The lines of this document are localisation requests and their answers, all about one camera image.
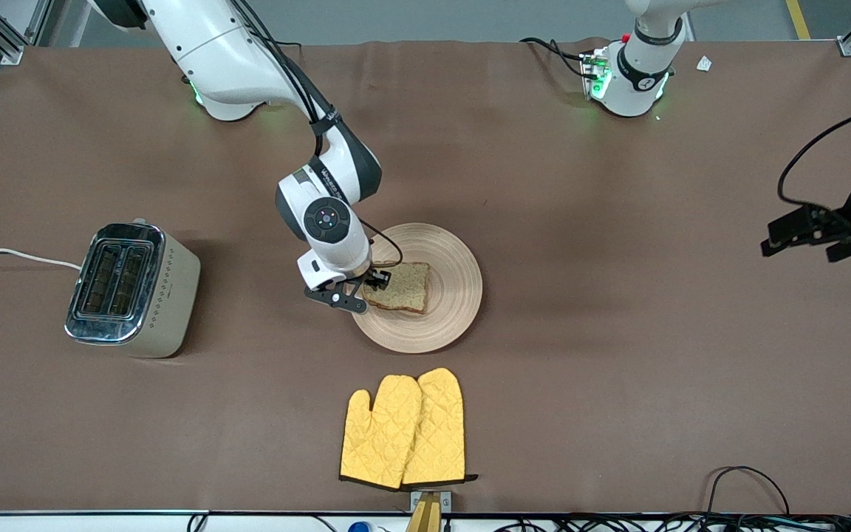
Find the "power cord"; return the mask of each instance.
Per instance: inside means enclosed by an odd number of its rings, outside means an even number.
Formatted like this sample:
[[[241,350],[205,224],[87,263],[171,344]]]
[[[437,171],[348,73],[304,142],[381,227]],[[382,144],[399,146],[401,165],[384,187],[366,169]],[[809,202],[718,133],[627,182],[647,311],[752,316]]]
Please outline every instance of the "power cord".
[[[780,178],[777,180],[777,197],[780,199],[780,201],[790,203],[791,205],[807,206],[808,208],[813,208],[828,213],[830,216],[834,216],[834,218],[836,218],[840,223],[842,223],[842,225],[847,226],[851,230],[851,222],[849,222],[848,219],[845,218],[845,216],[842,216],[834,209],[828,208],[825,205],[821,205],[821,203],[808,202],[804,201],[804,199],[790,198],[790,196],[788,196],[787,193],[784,192],[784,187],[787,184],[787,176],[790,175],[790,171],[792,171],[793,167],[796,166],[797,162],[800,162],[800,159],[803,158],[804,155],[806,155],[807,151],[809,151],[813,146],[816,146],[818,142],[826,138],[828,135],[832,134],[832,132],[849,124],[851,124],[851,117],[845,118],[844,120],[837,122],[837,124],[831,125],[830,127],[826,128],[825,131],[821,132],[821,134],[814,136],[813,140],[807,142],[807,145],[801,148],[800,151],[797,152],[797,155],[793,156],[793,159],[790,159],[790,162],[787,163],[786,168],[783,169],[783,172],[780,173]]]
[[[327,529],[330,530],[330,532],[337,532],[337,528],[334,528],[334,525],[331,525],[330,522],[327,522],[327,519],[321,518],[321,516],[318,516],[318,515],[312,515],[311,517],[322,522],[324,524],[324,526],[326,526]]]
[[[54,260],[54,259],[45,259],[41,256],[28,255],[28,253],[22,253],[21,251],[15,251],[13,249],[0,248],[0,253],[8,253],[9,255],[20,256],[22,259],[30,259],[37,260],[37,262],[45,262],[47,264],[57,264],[58,266],[67,266],[68,268],[74,268],[80,272],[81,266],[78,264],[72,264],[71,262],[64,262],[63,260]]]
[[[242,26],[246,27],[249,30],[249,33],[257,33],[256,28],[251,26],[251,24],[243,24]],[[280,44],[282,47],[297,47],[303,48],[303,43],[298,43],[297,41],[275,41],[275,44]]]
[[[196,527],[193,528],[193,521],[196,521],[196,518],[199,518],[199,522],[196,523]],[[189,516],[189,522],[186,523],[186,532],[200,532],[203,526],[205,526],[205,522],[209,520],[209,514],[202,515],[191,515]]]
[[[533,530],[533,532],[549,532],[544,529],[543,526],[534,525],[533,522],[525,522],[523,519],[517,519],[517,522],[513,523],[513,525],[502,526],[502,528],[496,529],[494,532],[511,532],[516,528],[518,528],[521,532],[527,532],[527,530]]]
[[[567,65],[567,68],[571,72],[573,72],[576,75],[580,75],[581,78],[586,78],[587,80],[597,80],[597,78],[598,78],[597,75],[587,74],[587,73],[581,72],[580,70],[577,70],[576,68],[574,68],[573,65],[570,64],[570,61],[568,61],[568,60],[572,59],[574,61],[580,61],[580,56],[568,54],[567,52],[560,50],[560,44],[557,44],[557,40],[555,40],[555,39],[550,39],[550,43],[545,43],[544,41],[542,41],[541,39],[538,39],[537,37],[526,37],[524,39],[521,39],[520,41],[521,41],[521,43],[540,44],[541,47],[547,48],[547,51],[550,51],[550,53],[552,53],[552,54],[556,54],[557,57],[559,57],[561,59],[561,61],[563,61],[564,64]],[[592,52],[592,51],[593,50],[585,50],[585,51],[581,52],[581,54],[587,53],[587,52]]]
[[[386,242],[389,242],[389,245],[396,248],[396,252],[399,253],[399,259],[392,260],[391,262],[375,262],[374,264],[372,264],[372,267],[374,267],[374,268],[392,268],[394,266],[399,266],[400,264],[402,264],[403,263],[403,249],[401,247],[399,247],[399,245],[396,245],[396,242],[393,242],[393,240],[391,238],[389,238],[389,236],[386,236],[385,233],[383,233],[379,229],[375,228],[374,226],[372,226],[368,222],[366,222],[365,219],[359,218],[359,216],[357,216],[357,218],[359,219],[360,223],[362,223],[362,225],[367,226],[367,228],[369,230],[371,230],[374,233],[377,233],[379,236],[382,236],[384,239],[386,239]]]
[[[700,527],[699,527],[700,532],[706,532],[706,530],[707,530],[708,518],[711,515],[712,508],[715,505],[715,494],[718,491],[718,482],[720,482],[720,479],[722,479],[724,477],[724,475],[729,474],[729,472],[731,472],[731,471],[749,471],[749,472],[752,472],[752,474],[760,475],[761,477],[766,479],[768,482],[770,482],[770,484],[773,486],[773,488],[776,489],[777,493],[780,494],[780,498],[783,499],[784,515],[790,515],[790,502],[787,501],[787,495],[784,494],[783,489],[780,489],[779,485],[777,485],[777,482],[773,481],[773,478],[770,478],[770,476],[768,476],[767,474],[764,474],[763,471],[759,471],[759,469],[749,467],[749,465],[731,465],[731,467],[724,468],[723,471],[721,471],[717,476],[715,476],[715,481],[713,481],[712,484],[711,484],[711,495],[708,498],[708,508],[707,508],[707,511],[705,511],[705,513],[703,513],[702,519],[700,520]],[[740,530],[740,523],[742,521],[743,521],[743,519],[737,520],[737,522],[739,523],[739,525],[737,526],[737,529],[739,529],[739,530]]]

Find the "black cable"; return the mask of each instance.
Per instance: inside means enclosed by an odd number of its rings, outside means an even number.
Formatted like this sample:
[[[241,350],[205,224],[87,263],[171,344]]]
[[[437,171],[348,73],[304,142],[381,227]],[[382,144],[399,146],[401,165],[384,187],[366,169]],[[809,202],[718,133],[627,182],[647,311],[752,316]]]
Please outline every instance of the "black cable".
[[[784,168],[783,172],[780,173],[780,179],[777,180],[777,197],[780,198],[780,201],[790,203],[791,205],[807,206],[808,208],[814,208],[827,212],[829,215],[834,216],[839,222],[841,222],[842,225],[847,226],[851,230],[851,222],[849,222],[848,219],[845,218],[845,216],[840,215],[840,213],[836,212],[832,208],[828,208],[825,205],[821,205],[821,203],[807,202],[803,199],[790,198],[790,196],[786,195],[786,193],[784,192],[784,185],[786,185],[787,176],[790,175],[791,169],[796,166],[797,162],[800,162],[800,159],[803,158],[807,151],[809,151],[810,148],[812,148],[813,146],[816,146],[816,144],[826,138],[827,135],[832,134],[832,132],[848,124],[851,124],[851,117],[845,118],[844,120],[837,122],[837,124],[831,125],[830,127],[826,128],[825,131],[821,132],[821,134],[814,136],[813,140],[807,142],[807,145],[801,148],[800,151],[797,152],[797,155],[793,156],[793,159],[790,159],[790,162],[787,163],[786,168]]]
[[[618,519],[618,521],[621,521],[623,523],[628,522],[629,525],[635,526],[635,529],[638,530],[638,532],[648,532],[645,528],[643,528],[642,525],[639,525],[638,522],[632,521],[632,519],[622,517],[622,516],[619,516],[617,519]],[[628,528],[626,528],[625,525],[623,526],[623,528],[627,531],[629,530]]]
[[[537,37],[524,37],[524,39],[521,39],[520,41],[518,41],[518,43],[540,44],[541,47],[547,48],[550,53],[561,54],[565,58],[573,58],[573,60],[580,60],[580,56],[575,56],[573,54],[568,54],[567,52],[557,50],[557,48],[551,47],[550,43],[546,43],[546,41],[544,41],[543,39],[538,39]]]
[[[618,516],[594,514],[594,515],[588,515],[587,519],[588,519],[589,522],[593,522],[597,526],[599,526],[599,525],[605,526],[605,528],[612,530],[612,532],[629,532],[629,529],[626,528],[625,525],[621,524],[621,521],[623,521],[623,518],[618,517]]]
[[[389,236],[386,236],[385,233],[383,233],[379,229],[375,228],[372,225],[369,225],[369,223],[367,223],[365,221],[365,219],[359,218],[359,221],[360,221],[360,223],[362,223],[362,225],[367,226],[367,228],[369,230],[371,230],[374,233],[377,233],[379,236],[382,236],[384,239],[386,239],[386,242],[389,242],[389,245],[396,248],[396,251],[399,253],[399,259],[398,260],[393,260],[393,262],[374,263],[375,268],[392,268],[393,266],[399,266],[400,264],[403,263],[403,249],[401,247],[399,247],[399,245],[396,245],[396,242],[393,242],[392,239],[389,238]]]
[[[671,532],[671,531],[669,531],[669,523],[672,523],[672,522],[676,522],[676,523],[678,523],[678,525],[676,525],[676,528],[673,528],[671,530],[677,530],[678,526],[681,526],[681,523],[685,522],[686,518],[690,519],[692,515],[695,515],[695,514],[691,514],[691,513],[673,514],[673,515],[669,516],[668,518],[663,519],[663,521],[661,522],[661,525],[658,525],[658,528],[655,529],[655,532]]]
[[[557,525],[557,532],[580,532],[581,528],[577,527],[576,530],[573,528],[573,522],[570,521],[561,521],[560,519],[551,519],[551,522],[554,525]]]
[[[550,39],[550,43],[547,44],[547,43],[544,43],[544,41],[541,41],[540,39],[538,39],[537,37],[526,37],[524,39],[521,39],[521,43],[540,44],[542,47],[547,48],[547,51],[550,51],[550,53],[556,54],[557,57],[559,57],[560,60],[563,61],[565,65],[567,65],[567,68],[571,72],[573,72],[574,74],[580,75],[581,78],[586,78],[587,80],[597,80],[598,79],[597,75],[585,74],[584,72],[578,71],[576,68],[574,68],[573,65],[570,64],[570,61],[568,61],[567,59],[571,58],[572,60],[580,61],[580,56],[568,54],[567,52],[560,50],[560,44],[557,44],[557,40]]]
[[[334,528],[334,525],[331,525],[331,523],[328,523],[328,522],[327,522],[327,520],[326,520],[326,519],[324,519],[324,518],[321,518],[321,516],[319,516],[319,515],[312,515],[311,517],[313,517],[314,519],[317,519],[318,521],[322,522],[322,523],[324,524],[324,526],[326,526],[326,527],[330,530],[330,532],[337,532],[337,528]]]
[[[810,532],[830,532],[828,528],[818,528],[818,526],[803,525],[801,522],[795,522],[793,519],[771,519],[770,516],[765,516],[763,519],[775,522],[777,525],[789,526],[789,528],[798,528],[800,530],[810,530]]]
[[[261,17],[258,16],[258,13],[256,13],[255,10],[251,9],[251,4],[247,3],[247,0],[232,0],[232,3],[241,16],[245,18],[249,26],[253,28],[254,35],[262,41],[264,47],[266,47],[271,55],[274,56],[275,61],[278,61],[281,71],[284,71],[284,75],[286,75],[287,80],[294,86],[295,92],[298,93],[298,97],[301,98],[301,102],[303,102],[304,107],[307,108],[307,117],[310,118],[311,123],[317,122],[317,111],[314,109],[313,102],[311,102],[310,98],[307,97],[307,89],[304,88],[304,85],[300,82],[300,80],[297,80],[296,75],[294,75],[293,71],[291,71],[291,60],[284,54],[284,51],[281,50],[280,43],[274,39],[274,36],[271,35],[271,32],[267,29],[264,21],[261,20]]]
[[[193,528],[193,521],[196,521],[196,518],[199,518],[199,522],[196,523],[196,527]],[[202,526],[205,525],[205,522],[209,519],[209,514],[203,515],[191,515],[189,516],[189,522],[186,523],[186,532],[199,532],[202,530]]]
[[[544,529],[539,525],[534,525],[533,522],[524,522],[523,519],[518,519],[518,522],[513,523],[513,525],[502,526],[502,528],[494,530],[494,532],[511,532],[511,529],[517,528],[517,526],[520,526],[522,531],[527,529],[533,530],[533,532],[548,532],[547,529]]]
[[[254,28],[254,26],[251,26],[251,24],[243,24],[242,26],[246,27],[249,30],[249,33],[256,31],[256,28]],[[304,47],[303,43],[298,43],[297,41],[275,41],[275,43],[280,44],[282,47]]]
[[[708,530],[707,519],[705,519],[705,516],[703,515],[698,519],[690,519],[689,522],[690,525],[688,525],[688,528],[680,530],[679,532],[692,532],[692,530],[695,529],[695,526],[698,526],[699,532],[707,532]]]
[[[718,491],[718,482],[720,482],[720,479],[722,479],[724,475],[729,474],[731,471],[749,471],[752,472],[752,474],[758,474],[766,479],[771,485],[773,485],[773,488],[776,489],[777,493],[780,495],[780,499],[783,499],[784,515],[790,515],[790,502],[787,501],[787,495],[783,492],[783,489],[780,489],[780,485],[777,485],[777,482],[773,481],[773,478],[770,478],[770,476],[763,471],[757,471],[757,469],[749,467],[749,465],[731,465],[731,467],[724,468],[723,471],[715,476],[715,480],[711,484],[711,495],[708,498],[708,508],[705,513],[702,514],[702,519],[700,519],[700,532],[707,531],[708,518],[711,516],[712,508],[715,505],[715,494]]]
[[[317,114],[317,109],[314,108],[314,102],[310,98],[310,92],[307,91],[307,88],[304,87],[304,81],[294,73],[293,64],[294,61],[291,61],[291,58],[288,58],[284,51],[281,50],[281,44],[293,44],[297,45],[298,48],[301,47],[300,43],[281,43],[280,41],[275,40],[274,36],[271,35],[270,30],[267,29],[266,24],[261,20],[261,17],[258,16],[258,13],[251,9],[247,0],[232,0],[234,7],[241,13],[241,16],[246,20],[247,26],[253,30],[253,34],[258,40],[261,41],[261,44],[264,45],[264,48],[267,48],[267,51],[270,52],[271,56],[274,57],[274,60],[277,61],[278,65],[281,67],[281,71],[286,75],[287,80],[291,83],[291,86],[294,87],[294,91],[297,93],[298,98],[301,99],[301,103],[304,104],[304,110],[307,111],[307,121],[311,124],[316,124],[320,117]],[[239,2],[243,4],[245,10],[241,9],[239,6]],[[257,21],[258,27],[254,26],[254,21]],[[324,151],[324,139],[321,138],[321,135],[314,135],[314,155],[318,156]]]

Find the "brown cloth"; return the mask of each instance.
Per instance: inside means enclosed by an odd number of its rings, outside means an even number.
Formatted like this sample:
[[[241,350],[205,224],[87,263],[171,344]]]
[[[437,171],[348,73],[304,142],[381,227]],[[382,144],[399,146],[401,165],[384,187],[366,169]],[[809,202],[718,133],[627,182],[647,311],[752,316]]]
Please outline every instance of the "brown cloth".
[[[30,48],[0,73],[0,246],[81,260],[144,216],[202,280],[182,354],[139,361],[65,336],[73,270],[0,256],[0,508],[405,508],[337,481],[344,401],[444,366],[482,475],[461,511],[699,509],[746,464],[794,511],[851,512],[851,260],[759,252],[784,164],[851,115],[834,43],[686,44],[635,119],[526,44],[291,53],[383,164],[358,213],[475,253],[472,329],[396,356],[304,298],[273,206],[314,146],[294,108],[219,123],[165,50]],[[851,126],[789,192],[850,189]],[[716,509],[778,506],[732,475]]]

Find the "green led light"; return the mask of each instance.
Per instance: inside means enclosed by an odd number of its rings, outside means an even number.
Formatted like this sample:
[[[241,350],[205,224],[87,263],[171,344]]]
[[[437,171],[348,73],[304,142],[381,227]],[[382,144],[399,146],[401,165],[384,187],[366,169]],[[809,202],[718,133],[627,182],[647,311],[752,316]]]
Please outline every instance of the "green led light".
[[[609,68],[606,68],[600,78],[598,80],[593,81],[593,90],[592,95],[597,100],[604,97],[606,95],[606,87],[609,86],[609,82],[612,80],[612,72]]]
[[[196,103],[198,103],[199,105],[203,105],[202,96],[199,95],[199,91],[196,91],[196,85],[193,85],[193,82],[189,81],[189,86],[192,87],[192,92],[196,94]]]

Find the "yellow oven mitt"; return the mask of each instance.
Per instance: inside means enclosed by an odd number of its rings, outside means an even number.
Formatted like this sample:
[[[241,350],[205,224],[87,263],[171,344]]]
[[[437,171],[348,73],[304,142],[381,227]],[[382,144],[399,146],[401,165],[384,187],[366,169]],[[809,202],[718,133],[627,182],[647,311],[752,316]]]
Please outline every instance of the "yellow oven mitt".
[[[347,406],[341,480],[376,488],[398,489],[422,409],[422,392],[415,379],[388,375],[376,391],[355,391]]]
[[[458,378],[440,367],[422,374],[418,383],[422,411],[402,489],[475,480],[477,475],[465,475],[464,401]]]

